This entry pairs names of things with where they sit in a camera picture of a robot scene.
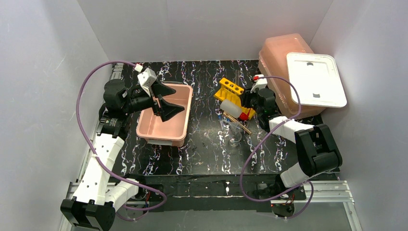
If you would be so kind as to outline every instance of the pink plastic bin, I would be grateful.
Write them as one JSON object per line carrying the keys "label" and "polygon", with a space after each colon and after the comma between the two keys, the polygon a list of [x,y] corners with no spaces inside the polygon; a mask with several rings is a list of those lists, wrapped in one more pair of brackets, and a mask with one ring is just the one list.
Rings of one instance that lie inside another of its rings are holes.
{"label": "pink plastic bin", "polygon": [[175,89],[176,93],[163,98],[169,103],[183,106],[184,111],[178,113],[170,120],[162,122],[159,116],[153,114],[151,108],[143,110],[140,114],[136,134],[150,144],[181,147],[187,135],[192,88],[184,84],[165,85]]}

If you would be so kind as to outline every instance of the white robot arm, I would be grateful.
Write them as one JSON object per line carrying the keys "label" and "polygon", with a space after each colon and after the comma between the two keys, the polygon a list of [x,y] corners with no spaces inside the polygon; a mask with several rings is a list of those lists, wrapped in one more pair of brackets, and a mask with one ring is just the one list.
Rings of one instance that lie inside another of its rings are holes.
{"label": "white robot arm", "polygon": [[280,173],[275,184],[261,193],[277,195],[313,176],[340,167],[342,157],[329,127],[324,124],[303,124],[277,116],[274,93],[266,88],[267,80],[260,77],[263,75],[255,76],[255,84],[244,90],[240,96],[241,105],[256,111],[260,127],[267,132],[285,121],[273,134],[295,143],[298,156],[298,163]]}
{"label": "white robot arm", "polygon": [[[163,99],[176,93],[176,90],[158,82],[151,69],[143,70],[137,65],[135,70],[141,72],[138,75],[139,85],[126,90],[123,80],[112,79],[104,87],[105,103],[99,110],[95,150],[102,164],[110,171],[128,136],[133,112],[152,108],[156,116],[167,121],[184,110],[184,107]],[[60,210],[72,226],[108,231],[116,211],[138,193],[138,186],[126,182],[120,182],[107,192],[109,177],[109,173],[92,156],[78,189],[71,199],[64,199],[61,203]]]}

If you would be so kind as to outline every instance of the black marble tabletop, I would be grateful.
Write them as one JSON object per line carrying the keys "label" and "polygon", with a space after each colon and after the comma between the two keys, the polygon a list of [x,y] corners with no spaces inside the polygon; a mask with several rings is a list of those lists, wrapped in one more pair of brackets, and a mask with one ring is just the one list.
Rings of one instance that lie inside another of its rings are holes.
{"label": "black marble tabletop", "polygon": [[[229,126],[220,121],[220,101],[214,98],[214,94],[220,88],[218,82],[223,77],[234,80],[236,70],[240,71],[240,86],[250,87],[250,77],[259,74],[258,60],[143,63],[143,66],[155,71],[160,81],[182,82],[193,88],[187,136],[182,147],[147,144],[136,135],[140,113],[134,113],[130,133],[113,172],[120,175],[239,174],[266,132],[259,127],[256,118],[252,118],[245,122],[252,135],[245,133],[237,147],[230,146]],[[122,78],[127,88],[137,84],[137,72],[130,66],[125,65]],[[322,122],[320,116],[300,121],[309,124]],[[296,161],[295,144],[272,135],[253,156],[245,172],[277,174]]]}

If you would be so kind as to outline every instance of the cable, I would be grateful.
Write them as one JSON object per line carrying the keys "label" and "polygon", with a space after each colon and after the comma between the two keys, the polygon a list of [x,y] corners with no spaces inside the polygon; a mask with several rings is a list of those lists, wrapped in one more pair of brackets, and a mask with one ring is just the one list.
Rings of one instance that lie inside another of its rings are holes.
{"label": "cable", "polygon": [[98,154],[96,153],[95,147],[92,145],[92,142],[90,141],[88,135],[86,134],[86,132],[85,132],[85,130],[84,130],[84,127],[82,126],[81,118],[79,117],[79,102],[80,102],[80,100],[81,100],[81,96],[82,96],[82,93],[83,93],[83,91],[84,91],[84,88],[85,88],[86,83],[88,82],[88,80],[90,79],[90,77],[93,75],[93,73],[95,73],[95,72],[96,72],[97,70],[99,70],[101,67],[106,66],[106,65],[109,65],[109,64],[115,64],[115,63],[124,63],[124,64],[130,65],[130,66],[132,66],[132,67],[136,67],[135,64],[130,63],[130,62],[127,62],[127,61],[109,61],[109,62],[105,62],[105,63],[103,63],[103,64],[97,66],[95,69],[93,69],[93,70],[88,74],[88,76],[85,78],[84,82],[82,83],[81,88],[79,89],[78,98],[76,99],[76,102],[77,102],[77,103],[76,103],[76,119],[77,119],[77,121],[78,121],[79,129],[81,130],[82,135],[84,136],[86,142],[88,143],[90,149],[92,150],[92,153],[94,154],[93,157],[95,157],[96,161],[99,163],[99,165],[101,166],[101,168],[103,168],[107,173],[109,173],[109,175],[111,175],[112,177],[114,177],[114,178],[116,178],[116,179],[118,179],[118,180],[124,181],[124,182],[129,183],[129,184],[132,184],[132,185],[136,185],[136,186],[138,186],[138,187],[140,187],[140,188],[147,189],[147,190],[152,191],[152,192],[154,192],[154,193],[158,193],[158,194],[160,194],[160,195],[163,197],[163,201],[162,201],[161,203],[159,203],[159,204],[157,204],[157,205],[154,205],[154,206],[152,206],[152,207],[149,207],[149,208],[139,208],[139,209],[132,208],[132,210],[141,210],[141,211],[152,210],[152,209],[155,209],[155,208],[158,208],[158,207],[162,206],[162,205],[167,201],[167,196],[166,196],[163,192],[161,192],[160,190],[157,190],[157,189],[154,189],[154,188],[149,187],[149,186],[147,186],[147,185],[143,185],[143,184],[140,184],[140,183],[137,183],[137,182],[128,180],[128,179],[126,179],[126,178],[123,178],[123,177],[121,177],[121,176],[119,176],[119,175],[113,173],[111,170],[109,170],[109,169],[102,163],[102,161],[100,160],[100,158],[98,157]]}
{"label": "cable", "polygon": [[[296,94],[299,107],[298,107],[297,113],[296,113],[294,116],[291,116],[290,118],[288,118],[287,120],[291,120],[291,119],[293,119],[293,118],[296,118],[298,115],[300,115],[300,112],[301,112],[301,110],[302,110],[302,106],[301,106],[301,104],[300,104],[299,94],[297,93],[297,90],[296,90],[296,88],[294,88],[294,86],[293,86],[292,83],[290,83],[290,82],[287,81],[286,79],[284,79],[284,78],[282,78],[282,77],[278,77],[278,76],[254,77],[254,80],[257,80],[257,79],[260,79],[260,78],[276,78],[276,79],[280,79],[280,80],[283,80],[283,81],[285,81],[286,83],[288,83],[288,84],[293,88],[293,90],[294,90],[294,92],[295,92],[295,94]],[[297,188],[297,187],[299,187],[299,186],[302,185],[302,183],[297,184],[297,185],[295,185],[295,186],[293,186],[293,187],[291,187],[291,188],[285,190],[284,192],[282,192],[282,193],[280,193],[280,194],[278,194],[278,195],[275,195],[275,196],[273,196],[273,197],[271,197],[271,198],[266,198],[266,199],[254,199],[254,198],[248,196],[248,195],[245,193],[245,190],[243,189],[243,184],[242,184],[243,173],[244,173],[244,171],[245,171],[246,166],[249,164],[249,161],[251,160],[252,156],[254,156],[254,154],[256,153],[256,151],[257,151],[257,150],[259,149],[259,147],[265,142],[265,140],[266,140],[269,136],[271,136],[272,133],[273,133],[277,128],[279,128],[279,127],[282,126],[284,123],[286,123],[287,120],[284,120],[284,121],[280,122],[276,127],[274,127],[274,128],[261,140],[261,142],[255,147],[255,149],[254,149],[254,150],[252,151],[252,153],[249,155],[248,159],[246,160],[246,162],[244,163],[244,165],[243,165],[243,167],[242,167],[242,170],[241,170],[241,173],[240,173],[240,181],[239,181],[239,182],[240,182],[240,189],[241,189],[241,192],[243,193],[243,195],[244,195],[247,199],[249,199],[250,201],[254,201],[254,202],[266,202],[266,201],[270,201],[270,200],[276,199],[276,198],[282,196],[283,194],[286,194],[286,193],[292,191],[293,189],[295,189],[295,188]],[[305,205],[298,213],[296,213],[296,214],[294,214],[294,215],[292,215],[292,216],[290,216],[290,217],[288,217],[288,218],[294,218],[294,217],[298,216],[299,214],[301,214],[301,213],[306,209],[306,207],[309,205],[310,201],[312,200],[312,196],[313,196],[313,184],[312,184],[312,182],[310,182],[309,180],[307,180],[306,183],[309,183],[309,184],[310,184],[310,187],[311,187],[311,189],[312,189],[312,193],[310,194],[309,200],[306,202],[306,205]]]}

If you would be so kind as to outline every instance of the white backdrop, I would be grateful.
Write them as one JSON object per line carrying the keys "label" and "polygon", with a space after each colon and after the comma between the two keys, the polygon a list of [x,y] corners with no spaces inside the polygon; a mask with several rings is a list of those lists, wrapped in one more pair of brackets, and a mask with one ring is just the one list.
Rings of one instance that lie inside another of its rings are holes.
{"label": "white backdrop", "polygon": [[109,59],[257,59],[268,37],[310,42],[332,0],[78,0]]}
{"label": "white backdrop", "polygon": [[[75,117],[79,87],[108,58],[76,1],[0,0],[0,6],[1,230],[55,231],[88,149]],[[88,133],[109,73],[101,70],[85,89]]]}
{"label": "white backdrop", "polygon": [[335,0],[311,43],[332,55],[348,106],[323,112],[363,230],[407,230],[408,1]]}

